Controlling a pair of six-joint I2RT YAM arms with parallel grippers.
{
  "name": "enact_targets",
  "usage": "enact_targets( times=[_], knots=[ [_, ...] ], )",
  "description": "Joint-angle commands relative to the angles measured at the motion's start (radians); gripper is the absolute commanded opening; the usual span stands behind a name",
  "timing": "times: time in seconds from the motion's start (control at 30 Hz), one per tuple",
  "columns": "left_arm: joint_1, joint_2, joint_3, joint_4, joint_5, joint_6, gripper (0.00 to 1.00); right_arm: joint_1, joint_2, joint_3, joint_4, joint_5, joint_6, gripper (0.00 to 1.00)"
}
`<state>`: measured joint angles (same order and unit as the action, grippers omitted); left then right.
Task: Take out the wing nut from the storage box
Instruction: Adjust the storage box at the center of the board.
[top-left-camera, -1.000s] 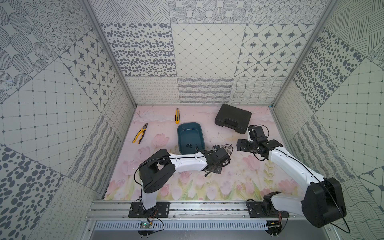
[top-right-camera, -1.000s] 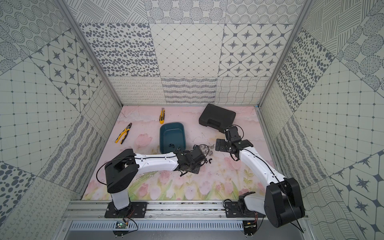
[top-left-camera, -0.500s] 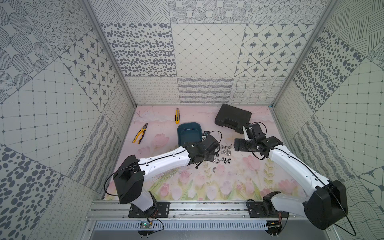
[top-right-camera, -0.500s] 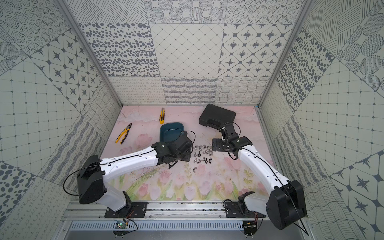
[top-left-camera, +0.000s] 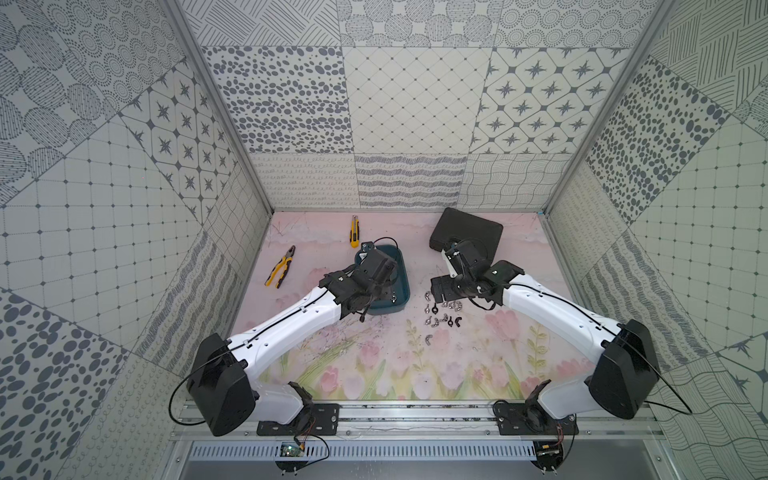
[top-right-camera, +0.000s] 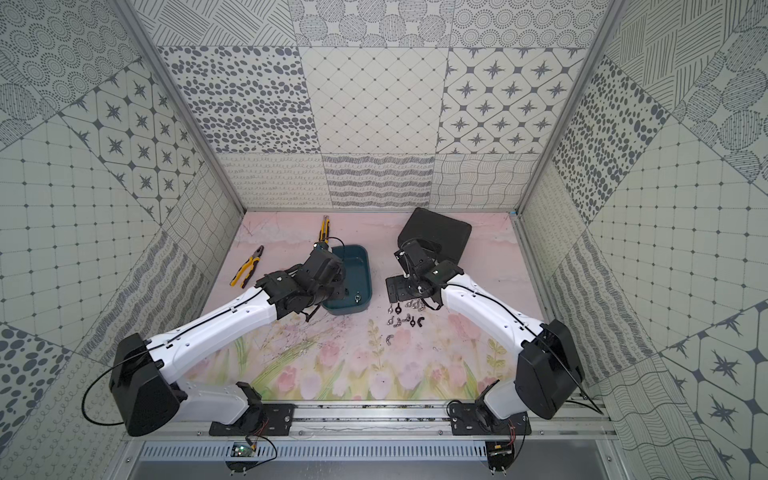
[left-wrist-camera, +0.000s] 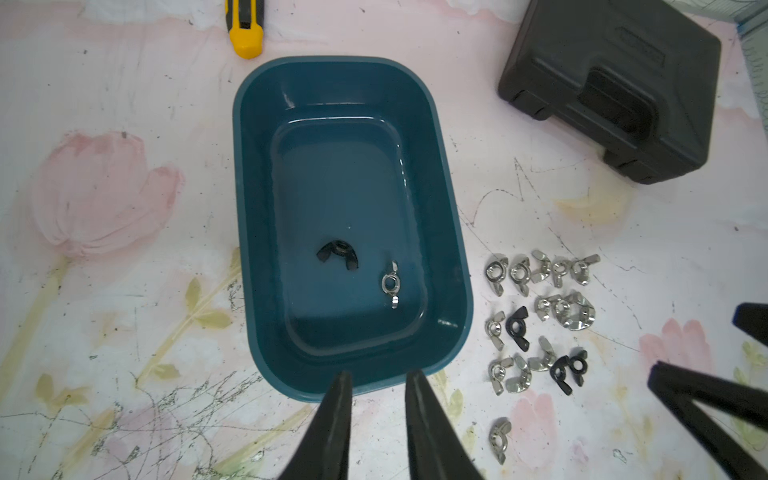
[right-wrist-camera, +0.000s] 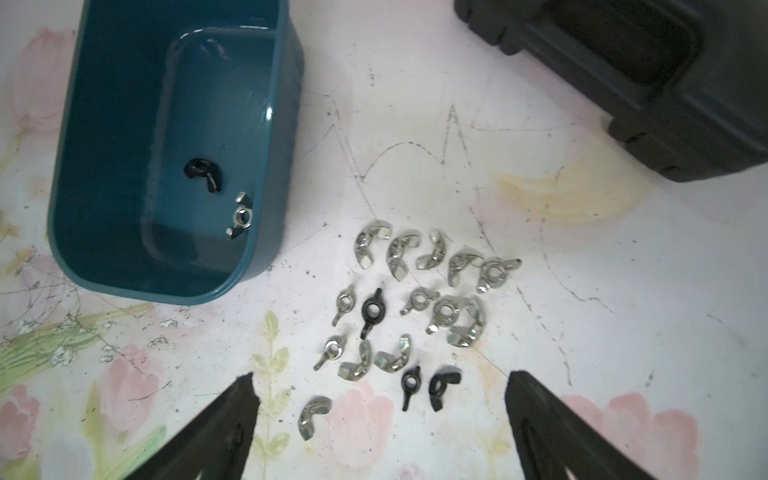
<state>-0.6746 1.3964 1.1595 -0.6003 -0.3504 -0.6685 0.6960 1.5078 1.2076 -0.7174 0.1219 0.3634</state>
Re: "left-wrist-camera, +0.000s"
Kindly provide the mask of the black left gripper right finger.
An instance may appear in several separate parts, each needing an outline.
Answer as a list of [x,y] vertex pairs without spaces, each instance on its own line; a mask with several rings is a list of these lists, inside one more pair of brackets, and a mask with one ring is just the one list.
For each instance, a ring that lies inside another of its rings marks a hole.
[[411,479],[481,479],[421,370],[407,374],[405,410]]

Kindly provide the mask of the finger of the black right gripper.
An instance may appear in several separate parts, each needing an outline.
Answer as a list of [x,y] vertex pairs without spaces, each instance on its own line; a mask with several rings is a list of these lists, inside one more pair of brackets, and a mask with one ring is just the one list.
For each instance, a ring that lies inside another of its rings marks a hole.
[[732,479],[765,479],[767,469],[717,425],[710,407],[767,429],[767,392],[664,362],[650,369],[647,386]]
[[737,306],[733,325],[763,346],[768,346],[768,305],[744,302]]

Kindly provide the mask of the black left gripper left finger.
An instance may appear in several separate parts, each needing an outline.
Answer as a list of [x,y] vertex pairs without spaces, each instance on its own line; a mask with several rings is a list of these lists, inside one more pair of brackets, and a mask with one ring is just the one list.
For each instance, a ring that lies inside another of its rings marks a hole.
[[352,377],[340,372],[279,479],[347,479],[351,410]]

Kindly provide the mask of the silver wing nut fifteenth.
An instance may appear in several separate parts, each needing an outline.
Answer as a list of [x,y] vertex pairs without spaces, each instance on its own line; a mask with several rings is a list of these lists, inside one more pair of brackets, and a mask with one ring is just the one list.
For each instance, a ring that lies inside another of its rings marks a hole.
[[511,433],[512,425],[508,418],[499,418],[491,426],[489,432],[489,443],[491,451],[500,465],[506,462],[506,451],[508,448],[508,435]]

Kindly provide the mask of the silver wing nut eleventh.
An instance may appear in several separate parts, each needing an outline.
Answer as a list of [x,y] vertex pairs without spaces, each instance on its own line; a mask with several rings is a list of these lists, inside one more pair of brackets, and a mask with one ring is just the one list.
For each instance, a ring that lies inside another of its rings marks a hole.
[[510,393],[523,393],[528,390],[532,383],[532,370],[529,363],[519,354],[513,357],[512,365],[519,374],[506,380],[505,386]]

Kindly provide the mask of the black wing nut fourteenth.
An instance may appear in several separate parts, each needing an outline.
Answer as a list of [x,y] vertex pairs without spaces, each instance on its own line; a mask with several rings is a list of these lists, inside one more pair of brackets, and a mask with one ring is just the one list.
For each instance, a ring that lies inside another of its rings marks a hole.
[[584,376],[588,371],[588,352],[584,349],[578,350],[568,359],[568,366],[573,375],[574,381],[579,387],[584,385]]

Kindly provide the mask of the black wing nut thirteenth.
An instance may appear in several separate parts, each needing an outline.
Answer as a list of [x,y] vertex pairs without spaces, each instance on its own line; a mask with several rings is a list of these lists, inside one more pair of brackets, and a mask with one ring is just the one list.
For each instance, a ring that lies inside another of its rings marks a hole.
[[569,357],[564,355],[559,357],[550,367],[550,377],[557,384],[558,388],[567,396],[572,394],[572,387],[567,383],[567,370]]

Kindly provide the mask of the silver wing nut twelfth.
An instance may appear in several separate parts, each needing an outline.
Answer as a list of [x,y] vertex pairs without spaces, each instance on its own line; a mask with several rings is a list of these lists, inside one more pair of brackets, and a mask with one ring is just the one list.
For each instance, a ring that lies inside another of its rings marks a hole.
[[528,365],[532,372],[547,372],[557,360],[557,354],[549,340],[545,336],[539,337],[539,347],[542,354],[528,359]]

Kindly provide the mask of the black wing nut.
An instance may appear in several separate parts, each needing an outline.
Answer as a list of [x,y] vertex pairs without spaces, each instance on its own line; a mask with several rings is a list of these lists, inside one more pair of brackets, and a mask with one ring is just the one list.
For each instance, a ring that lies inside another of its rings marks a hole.
[[355,271],[359,268],[356,251],[349,243],[343,240],[330,241],[316,253],[317,258],[321,262],[326,262],[332,255],[343,258],[348,271]]
[[526,319],[528,316],[527,308],[522,306],[515,310],[505,322],[507,333],[523,352],[527,352],[530,348],[530,342],[525,338],[527,334]]

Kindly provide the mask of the teal plastic storage box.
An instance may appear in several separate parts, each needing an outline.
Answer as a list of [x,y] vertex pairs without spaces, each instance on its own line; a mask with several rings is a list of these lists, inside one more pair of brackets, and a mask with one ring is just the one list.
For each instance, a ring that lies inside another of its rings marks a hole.
[[[473,297],[434,99],[384,58],[284,57],[233,103],[247,336],[267,382],[305,402],[351,374],[357,394],[448,365]],[[359,268],[316,253],[333,240]],[[399,267],[399,306],[381,289]]]

